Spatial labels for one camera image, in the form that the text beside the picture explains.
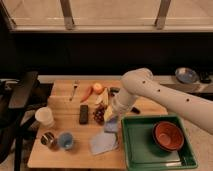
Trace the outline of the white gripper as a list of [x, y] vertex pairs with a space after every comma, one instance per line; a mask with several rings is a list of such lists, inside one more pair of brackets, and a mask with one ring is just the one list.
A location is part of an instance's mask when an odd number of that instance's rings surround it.
[[108, 106], [104, 112], [104, 121], [109, 121], [112, 116], [119, 116], [128, 113], [135, 101], [137, 96], [129, 93], [126, 89], [121, 88], [120, 91], [112, 98], [111, 106]]

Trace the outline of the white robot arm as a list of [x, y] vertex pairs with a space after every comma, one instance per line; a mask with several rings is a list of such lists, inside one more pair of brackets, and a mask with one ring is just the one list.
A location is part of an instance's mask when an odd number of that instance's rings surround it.
[[213, 135], [213, 101], [162, 86], [153, 80], [153, 74], [147, 68], [126, 72], [121, 84], [119, 93], [112, 98], [110, 111], [104, 116], [105, 121], [129, 112], [137, 98], [142, 96]]

